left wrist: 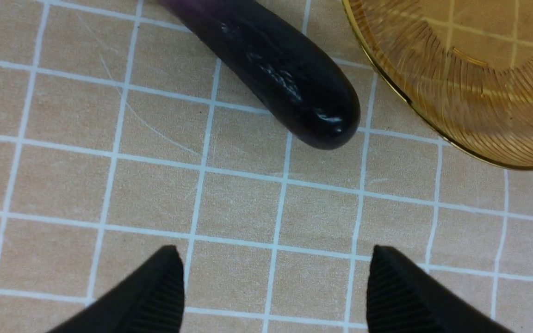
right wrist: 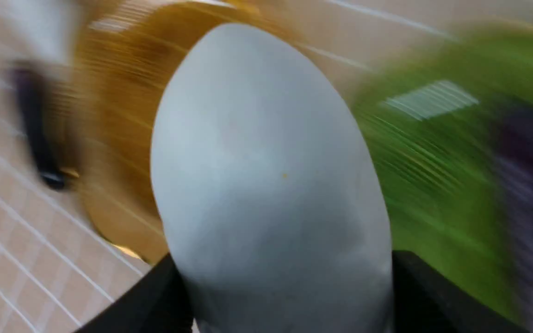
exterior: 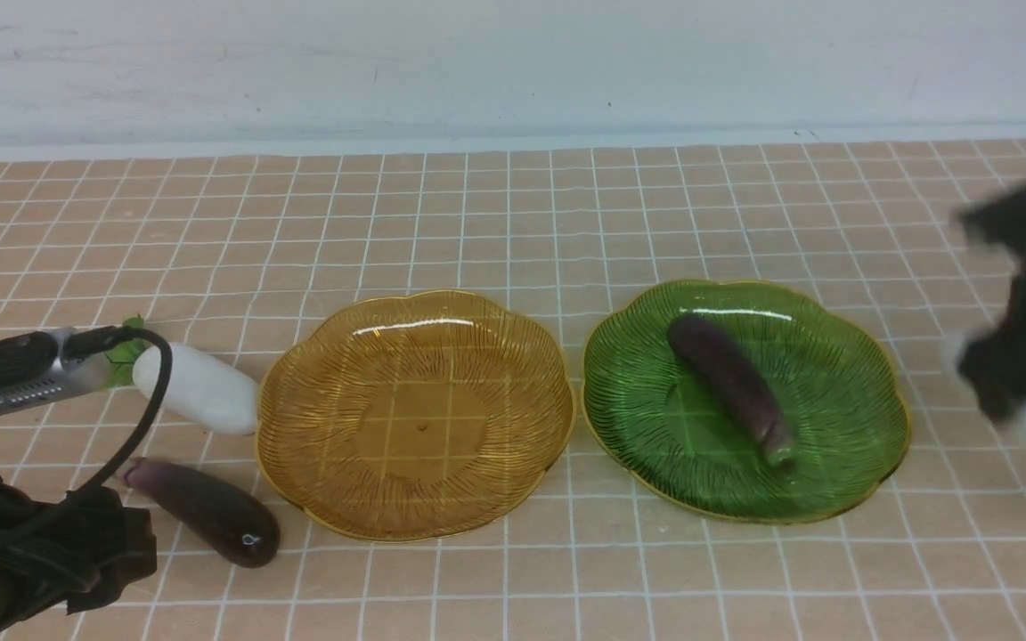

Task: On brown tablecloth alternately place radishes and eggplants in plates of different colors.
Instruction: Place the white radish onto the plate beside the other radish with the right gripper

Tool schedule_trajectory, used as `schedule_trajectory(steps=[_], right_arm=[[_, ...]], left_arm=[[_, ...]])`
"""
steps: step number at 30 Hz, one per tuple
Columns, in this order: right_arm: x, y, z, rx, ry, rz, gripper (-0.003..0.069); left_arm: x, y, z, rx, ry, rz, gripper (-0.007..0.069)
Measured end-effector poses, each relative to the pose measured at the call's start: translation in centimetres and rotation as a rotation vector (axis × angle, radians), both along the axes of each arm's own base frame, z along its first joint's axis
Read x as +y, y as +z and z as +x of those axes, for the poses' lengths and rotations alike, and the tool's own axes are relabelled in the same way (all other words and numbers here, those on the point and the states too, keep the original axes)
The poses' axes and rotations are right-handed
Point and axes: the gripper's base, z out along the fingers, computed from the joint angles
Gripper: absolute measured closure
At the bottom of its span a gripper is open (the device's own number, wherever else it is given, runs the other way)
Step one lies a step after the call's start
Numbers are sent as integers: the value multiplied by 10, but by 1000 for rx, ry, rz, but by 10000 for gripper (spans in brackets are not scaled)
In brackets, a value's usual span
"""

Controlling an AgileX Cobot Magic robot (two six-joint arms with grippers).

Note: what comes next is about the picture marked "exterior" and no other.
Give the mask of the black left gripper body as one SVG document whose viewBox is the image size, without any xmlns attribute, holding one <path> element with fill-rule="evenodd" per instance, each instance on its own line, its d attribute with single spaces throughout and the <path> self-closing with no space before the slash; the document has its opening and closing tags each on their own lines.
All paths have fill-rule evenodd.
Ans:
<svg viewBox="0 0 1026 641">
<path fill-rule="evenodd" d="M 75 506 L 33 500 L 0 477 L 0 633 L 57 605 L 107 607 L 157 571 L 146 508 L 105 486 Z"/>
</svg>

